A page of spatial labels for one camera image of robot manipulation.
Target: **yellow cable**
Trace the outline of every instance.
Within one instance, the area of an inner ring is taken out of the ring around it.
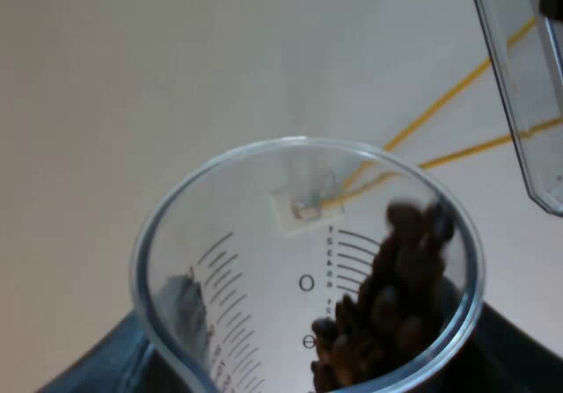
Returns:
[[[521,132],[520,136],[522,138],[530,138],[538,132],[545,131],[546,129],[549,129],[550,127],[555,127],[561,123],[563,123],[563,120],[561,118],[547,120],[546,122],[542,122],[538,125],[535,125],[534,127],[531,128],[530,131]],[[419,164],[419,167],[424,170],[431,169],[433,167],[440,166],[442,164],[446,164],[448,162],[452,162],[460,158],[481,153],[487,149],[492,149],[505,142],[509,142],[511,139],[512,139],[511,135],[499,136],[498,138],[494,138],[491,141],[483,142],[481,144],[471,146],[467,149],[461,149],[459,151],[455,151],[453,153],[447,154],[446,156],[433,158],[432,160],[428,160],[427,162]],[[367,191],[372,190],[374,187],[378,186],[379,184],[383,183],[391,176],[395,176],[395,175],[398,174],[391,171],[384,172],[381,175],[377,176],[376,178],[373,178],[370,182],[367,182],[366,184],[360,186],[358,189],[354,189],[353,191],[350,191],[348,193],[343,193],[342,195],[331,198],[330,200],[323,201],[322,208],[326,209],[326,208],[340,206],[343,203],[352,200],[353,198],[359,197],[360,195],[363,195]]]
[[[530,19],[522,28],[508,37],[507,46],[512,47],[517,41],[519,41],[526,33],[535,25],[534,18]],[[400,143],[402,143],[410,134],[412,134],[416,129],[418,129],[424,122],[430,119],[441,107],[453,99],[459,92],[467,88],[478,76],[480,76],[485,70],[490,66],[491,60],[484,60],[477,68],[471,71],[464,79],[459,83],[454,85],[451,89],[446,91],[446,93],[437,99],[421,116],[419,116],[414,122],[409,124],[405,129],[399,132],[391,141],[384,145],[384,149],[391,151],[395,149]],[[364,173],[373,162],[366,161],[362,162],[358,168],[350,173],[348,177],[342,183],[341,190],[343,192],[347,191],[348,188]]]

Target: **measuring cup rim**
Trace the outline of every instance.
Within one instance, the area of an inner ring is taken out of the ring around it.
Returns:
[[[440,182],[416,166],[404,163],[393,154],[362,142],[349,142],[326,138],[290,136],[269,141],[254,142],[211,158],[199,169],[189,173],[158,204],[145,221],[137,239],[130,261],[130,290],[135,312],[149,339],[172,368],[195,391],[217,392],[217,387],[197,362],[186,354],[165,329],[150,298],[148,284],[148,259],[153,236],[168,207],[194,181],[234,158],[244,158],[281,148],[317,147],[339,149],[366,160],[384,161],[423,182],[435,195],[449,204],[464,241],[467,259],[467,283],[456,313],[440,336],[414,360],[390,373],[356,384],[339,391],[348,393],[404,392],[426,381],[459,351],[475,327],[483,305],[485,289],[485,260],[478,232],[470,216],[456,197]]]

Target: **clear plastic container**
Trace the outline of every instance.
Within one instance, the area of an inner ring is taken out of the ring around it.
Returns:
[[[563,25],[539,0],[475,3],[528,194],[563,216]]]
[[[339,186],[364,169],[351,193]],[[461,205],[422,171],[368,145],[303,137],[232,150],[158,206],[132,260],[135,309],[194,392],[312,391],[311,322],[356,297],[389,228],[388,203],[441,200],[456,235],[445,274],[457,288],[435,342],[346,392],[402,392],[438,372],[471,334],[484,288],[481,245]]]

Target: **roasted coffee bean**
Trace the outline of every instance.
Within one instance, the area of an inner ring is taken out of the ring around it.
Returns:
[[[340,333],[357,333],[363,323],[361,314],[350,295],[344,295],[342,301],[336,302],[334,309],[336,326]]]
[[[454,222],[447,206],[441,202],[431,204],[422,216],[424,230],[432,239],[447,242],[454,236]]]
[[[374,281],[380,281],[381,285],[391,281],[399,246],[399,239],[395,233],[391,233],[381,243],[379,253],[373,258],[371,265]]]
[[[387,207],[387,220],[401,235],[418,235],[422,229],[422,213],[408,202],[393,202]]]
[[[419,316],[407,317],[397,333],[397,349],[408,360],[424,351],[436,337],[436,329]]]
[[[358,290],[358,311],[362,314],[362,317],[367,318],[371,313],[371,304],[376,298],[377,290],[378,284],[372,276],[366,277],[360,285]]]
[[[317,356],[323,364],[330,363],[333,342],[338,336],[336,323],[330,318],[319,318],[311,324],[316,339]]]
[[[336,380],[333,368],[330,365],[314,360],[311,363],[311,371],[313,372],[313,384],[317,393],[325,393],[342,387]]]
[[[338,336],[334,341],[331,363],[339,383],[347,387],[368,380],[374,366],[371,361],[378,358],[378,355],[372,356],[373,351],[371,338],[348,334]]]
[[[321,318],[311,328],[319,361],[311,363],[317,392],[378,377],[423,352],[453,312],[458,298],[440,296],[445,264],[442,248],[454,232],[447,206],[435,203],[422,213],[398,201],[387,208],[392,231],[360,285],[357,303],[344,295],[335,321]]]
[[[316,319],[311,324],[311,329],[315,335],[322,336],[330,341],[334,341],[338,336],[336,323],[329,317]]]
[[[423,239],[418,246],[401,247],[395,261],[395,277],[410,294],[442,277],[445,264],[434,245]]]
[[[401,324],[401,311],[397,289],[384,287],[377,294],[371,309],[371,327],[379,335],[394,337]]]

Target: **measuring cup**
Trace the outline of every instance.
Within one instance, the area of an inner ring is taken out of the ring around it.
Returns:
[[[482,250],[450,193],[365,144],[304,137],[257,142],[190,174],[136,243],[132,291],[143,329],[194,392],[313,391],[311,322],[333,317],[344,294],[357,298],[389,231],[385,209],[395,199],[422,207],[439,200],[452,210],[456,234],[445,252],[445,276],[457,295],[426,351],[340,391],[421,385],[477,322]]]

